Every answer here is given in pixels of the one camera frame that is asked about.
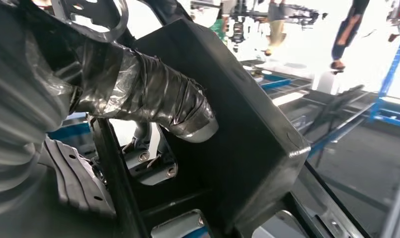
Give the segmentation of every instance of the silver duct tape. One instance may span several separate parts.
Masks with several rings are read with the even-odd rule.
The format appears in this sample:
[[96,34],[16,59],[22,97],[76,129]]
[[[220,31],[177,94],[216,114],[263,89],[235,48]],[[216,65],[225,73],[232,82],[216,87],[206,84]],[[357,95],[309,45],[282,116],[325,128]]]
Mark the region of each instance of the silver duct tape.
[[125,48],[115,86],[103,109],[102,115],[104,117],[113,117],[121,110],[122,105],[130,96],[131,88],[139,75],[139,71],[140,63],[134,52]]

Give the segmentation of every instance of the worker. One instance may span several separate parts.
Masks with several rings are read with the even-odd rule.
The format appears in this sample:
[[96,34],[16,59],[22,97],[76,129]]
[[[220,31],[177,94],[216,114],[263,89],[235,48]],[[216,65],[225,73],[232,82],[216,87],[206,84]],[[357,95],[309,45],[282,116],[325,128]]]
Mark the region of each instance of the worker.
[[[56,176],[44,169],[63,153],[59,147],[47,152],[46,132],[70,113],[157,122],[189,142],[205,141],[218,129],[193,79],[82,29],[30,0],[0,1],[0,238],[114,237],[102,232],[107,224],[96,216],[78,219],[85,207],[62,208]],[[69,184],[75,194],[80,185]]]
[[267,17],[270,24],[270,35],[267,36],[269,44],[265,51],[266,56],[270,56],[274,49],[286,38],[286,33],[283,32],[286,16],[285,1],[286,0],[281,0],[280,3],[277,4],[275,0],[270,0]]
[[341,61],[346,47],[353,41],[362,22],[363,14],[368,7],[369,0],[353,0],[347,18],[340,24],[339,31],[334,41],[331,55],[333,62],[331,68],[343,70],[345,65]]

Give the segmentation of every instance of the nut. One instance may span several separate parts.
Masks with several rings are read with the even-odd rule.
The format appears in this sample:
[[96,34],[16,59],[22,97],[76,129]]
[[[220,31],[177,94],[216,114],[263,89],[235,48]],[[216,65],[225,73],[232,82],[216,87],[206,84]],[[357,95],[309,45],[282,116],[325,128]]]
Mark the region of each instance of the nut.
[[173,178],[176,176],[176,168],[174,166],[170,167],[166,172],[166,176],[169,178]]
[[150,155],[149,152],[143,152],[139,157],[138,157],[138,161],[140,162],[145,162],[149,159]]

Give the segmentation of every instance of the blue metal rack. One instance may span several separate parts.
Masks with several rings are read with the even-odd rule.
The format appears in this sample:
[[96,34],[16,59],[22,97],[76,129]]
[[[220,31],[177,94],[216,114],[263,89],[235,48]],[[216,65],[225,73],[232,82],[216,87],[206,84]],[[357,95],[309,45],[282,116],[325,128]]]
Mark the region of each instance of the blue metal rack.
[[397,49],[397,53],[391,64],[390,70],[388,71],[387,76],[382,82],[382,87],[381,90],[379,90],[378,98],[375,101],[375,105],[372,107],[370,114],[371,121],[377,119],[390,124],[400,126],[400,112],[384,108],[385,105],[387,104],[384,98],[387,96],[388,90],[393,82],[394,74],[397,70],[399,63],[400,63],[400,46]]

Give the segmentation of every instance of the silver metal part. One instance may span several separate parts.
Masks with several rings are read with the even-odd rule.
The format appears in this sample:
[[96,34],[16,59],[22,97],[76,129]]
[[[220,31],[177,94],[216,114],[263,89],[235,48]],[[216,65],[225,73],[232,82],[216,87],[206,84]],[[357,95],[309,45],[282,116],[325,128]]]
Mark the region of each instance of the silver metal part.
[[200,214],[196,212],[182,215],[153,228],[152,238],[182,238],[204,226],[204,224],[199,223],[200,219]]
[[176,173],[177,166],[174,164],[172,166],[168,166],[158,171],[155,171],[153,174],[142,176],[139,181],[145,185],[155,185],[167,179],[175,177]]
[[161,136],[159,133],[159,125],[157,125],[156,123],[152,123],[152,137],[150,137],[150,144],[149,144],[149,152],[150,152],[149,160],[155,159],[157,157],[160,139]]
[[148,151],[142,153],[142,154],[139,155],[139,157],[138,157],[138,161],[140,161],[140,162],[145,162],[145,161],[147,161],[148,159],[149,159],[149,152],[148,152]]

